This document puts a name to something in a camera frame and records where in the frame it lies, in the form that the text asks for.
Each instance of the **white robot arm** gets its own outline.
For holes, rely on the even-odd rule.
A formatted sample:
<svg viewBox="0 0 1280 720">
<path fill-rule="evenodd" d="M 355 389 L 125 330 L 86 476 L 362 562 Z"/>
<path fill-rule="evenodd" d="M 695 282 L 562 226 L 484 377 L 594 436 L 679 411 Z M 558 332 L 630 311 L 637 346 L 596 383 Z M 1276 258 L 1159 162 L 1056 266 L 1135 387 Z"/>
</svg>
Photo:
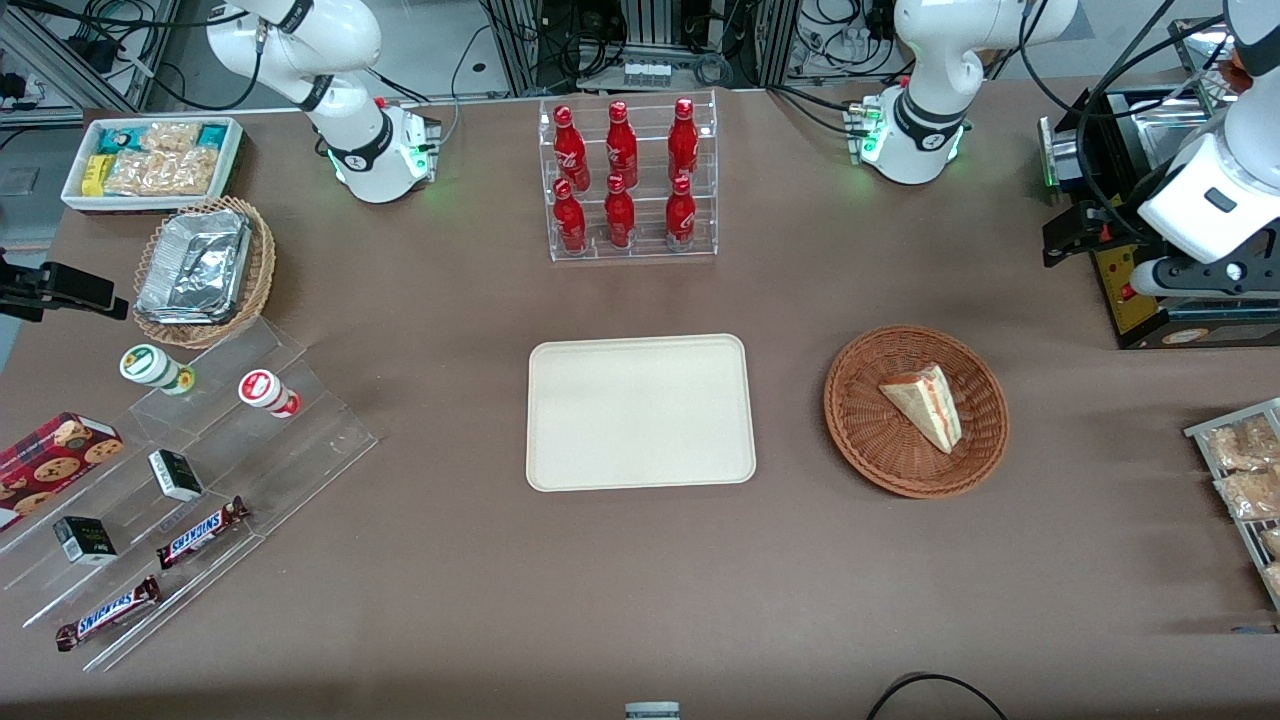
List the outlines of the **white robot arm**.
<svg viewBox="0 0 1280 720">
<path fill-rule="evenodd" d="M 1201 263 L 1226 258 L 1280 218 L 1280 3 L 1224 5 L 1253 87 L 1222 122 L 1188 138 L 1164 184 L 1138 208 L 1155 231 Z M 1169 295 L 1135 281 L 1138 292 Z"/>
<path fill-rule="evenodd" d="M 982 87 L 975 50 L 1018 47 L 1033 8 L 1039 22 L 1028 27 L 1027 45 L 1048 42 L 1066 29 L 1076 5 L 1078 0 L 899 0 L 893 26 L 915 54 L 915 69 L 905 88 L 891 87 L 864 100 L 861 129 L 869 136 L 859 159 L 905 184 L 938 177 L 955 155 L 965 113 Z"/>
<path fill-rule="evenodd" d="M 256 73 L 306 111 L 352 195 L 388 202 L 434 178 L 434 145 L 422 118 L 380 106 L 355 74 L 372 67 L 381 47 L 369 6 L 360 0 L 241 0 L 214 8 L 210 19 L 241 12 L 248 14 L 207 27 L 214 55 L 237 74 Z"/>
</svg>

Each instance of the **wicker basket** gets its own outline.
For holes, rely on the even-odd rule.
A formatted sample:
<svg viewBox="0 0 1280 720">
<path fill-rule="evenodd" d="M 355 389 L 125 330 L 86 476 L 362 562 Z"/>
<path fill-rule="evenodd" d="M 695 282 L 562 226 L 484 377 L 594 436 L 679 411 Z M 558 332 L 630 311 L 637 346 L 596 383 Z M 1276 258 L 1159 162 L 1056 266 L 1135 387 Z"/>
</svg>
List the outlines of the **wicker basket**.
<svg viewBox="0 0 1280 720">
<path fill-rule="evenodd" d="M 947 375 L 963 437 L 940 451 L 879 391 L 890 375 L 937 363 Z M 873 483 L 906 497 L 950 497 L 987 479 L 1005 456 L 1009 406 L 1000 383 L 960 341 L 914 325 L 890 325 L 836 356 L 823 392 L 827 428 L 846 460 Z"/>
<path fill-rule="evenodd" d="M 253 319 L 266 305 L 266 296 L 271 292 L 271 272 L 275 270 L 275 240 L 271 237 L 271 228 L 262 222 L 262 215 L 252 205 L 236 197 L 219 197 L 189 208 L 178 210 L 177 214 L 212 213 L 215 210 L 236 210 L 243 213 L 253 223 L 253 236 L 250 240 L 248 258 L 244 260 L 244 282 L 241 286 L 241 305 L 230 322 L 221 325 L 161 325 L 150 323 L 137 314 L 133 319 L 142 328 L 142 332 L 156 342 L 178 345 L 191 350 L 204 350 L 223 337 L 230 334 L 242 323 Z M 142 292 L 142 281 L 147 277 L 151 266 L 151 254 L 155 252 L 156 240 L 160 229 L 151 233 L 147 249 L 142 251 L 142 261 L 133 273 L 133 291 Z"/>
</svg>

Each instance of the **coca-cola bottle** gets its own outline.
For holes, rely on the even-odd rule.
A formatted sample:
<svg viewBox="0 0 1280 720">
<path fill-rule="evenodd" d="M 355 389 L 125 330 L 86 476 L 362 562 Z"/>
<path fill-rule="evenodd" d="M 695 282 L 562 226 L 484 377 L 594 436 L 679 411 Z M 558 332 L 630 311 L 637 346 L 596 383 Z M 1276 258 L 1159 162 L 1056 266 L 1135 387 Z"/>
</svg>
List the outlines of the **coca-cola bottle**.
<svg viewBox="0 0 1280 720">
<path fill-rule="evenodd" d="M 667 152 L 671 155 L 667 174 L 672 182 L 681 174 L 692 177 L 698 169 L 698 126 L 694 124 L 694 101 L 687 97 L 676 100 L 676 122 L 667 136 Z"/>
<path fill-rule="evenodd" d="M 627 104 L 609 102 L 609 135 L 604 138 L 609 154 L 609 172 L 622 176 L 627 187 L 640 182 L 640 155 L 636 149 L 636 131 L 627 120 Z"/>
<path fill-rule="evenodd" d="M 582 133 L 573 127 L 573 113 L 559 105 L 552 113 L 556 118 L 556 164 L 561 174 L 573 183 L 573 190 L 586 192 L 591 187 L 591 170 L 586 169 L 586 143 Z"/>
<path fill-rule="evenodd" d="M 689 176 L 680 176 L 671 183 L 667 199 L 667 247 L 685 252 L 694 245 L 694 211 L 698 209 L 689 195 Z"/>
<path fill-rule="evenodd" d="M 609 222 L 609 242 L 618 250 L 631 247 L 636 234 L 636 206 L 627 192 L 622 176 L 609 176 L 609 196 L 604 200 L 604 215 Z"/>
<path fill-rule="evenodd" d="M 556 215 L 556 229 L 564 245 L 564 252 L 570 255 L 586 252 L 586 215 L 582 214 L 582 204 L 573 197 L 573 187 L 567 179 L 556 178 L 552 191 L 556 193 L 552 214 Z"/>
</svg>

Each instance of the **snack box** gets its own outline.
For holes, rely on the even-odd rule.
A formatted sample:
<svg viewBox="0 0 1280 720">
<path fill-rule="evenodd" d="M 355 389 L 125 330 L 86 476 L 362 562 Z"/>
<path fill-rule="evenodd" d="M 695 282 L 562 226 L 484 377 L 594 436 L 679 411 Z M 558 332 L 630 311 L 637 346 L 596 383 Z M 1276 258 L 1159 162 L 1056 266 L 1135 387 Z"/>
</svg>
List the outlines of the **snack box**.
<svg viewBox="0 0 1280 720">
<path fill-rule="evenodd" d="M 84 170 L 88 169 L 90 158 L 99 152 L 102 133 L 125 127 L 146 126 L 154 122 L 200 123 L 227 127 L 227 135 L 223 137 L 223 145 L 218 152 L 218 165 L 214 167 L 214 179 L 209 183 L 209 191 L 205 195 L 168 195 L 155 197 L 83 195 L 81 181 L 84 179 Z M 177 210 L 178 208 L 196 205 L 206 200 L 216 200 L 224 195 L 223 191 L 227 190 L 227 183 L 230 181 L 242 136 L 243 129 L 241 124 L 225 115 L 156 115 L 93 120 L 84 128 L 84 137 L 81 138 L 79 150 L 76 151 L 76 161 L 72 163 L 72 169 L 67 173 L 67 182 L 63 183 L 63 202 L 68 208 L 86 214 L 132 214 Z"/>
<path fill-rule="evenodd" d="M 0 452 L 0 530 L 33 512 L 123 448 L 115 428 L 61 413 Z"/>
</svg>

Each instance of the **brown tabletop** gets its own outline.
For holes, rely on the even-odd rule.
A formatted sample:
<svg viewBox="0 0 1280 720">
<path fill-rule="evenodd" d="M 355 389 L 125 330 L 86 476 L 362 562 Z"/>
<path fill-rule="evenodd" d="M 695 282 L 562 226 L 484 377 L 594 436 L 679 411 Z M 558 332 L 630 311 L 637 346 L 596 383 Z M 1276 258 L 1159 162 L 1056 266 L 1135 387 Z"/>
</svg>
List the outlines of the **brown tabletop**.
<svg viewBox="0 0 1280 720">
<path fill-rule="evenodd" d="M 719 256 L 625 268 L 548 259 L 535 102 L 466 106 L 439 181 L 387 206 L 334 182 L 303 115 L 242 115 L 234 190 L 279 252 L 266 315 L 384 439 L 106 674 L 0 597 L 0 716 L 860 717 L 937 670 L 1015 717 L 1274 717 L 1280 637 L 1228 634 L 1272 616 L 1181 429 L 1277 395 L 1276 351 L 1114 350 L 1088 261 L 1041 266 L 1051 105 L 1029 83 L 984 88 L 924 187 L 850 167 L 769 95 L 719 102 Z M 68 211 L 54 258 L 132 299 L 155 223 Z M 828 364 L 891 323 L 954 334 L 1004 384 L 1009 455 L 965 496 L 891 496 L 827 437 Z M 529 487 L 534 346 L 718 332 L 746 346 L 754 479 Z M 119 415 L 141 338 L 74 311 L 24 327 L 0 442 Z M 984 716 L 916 687 L 883 717 L 908 706 Z"/>
</svg>

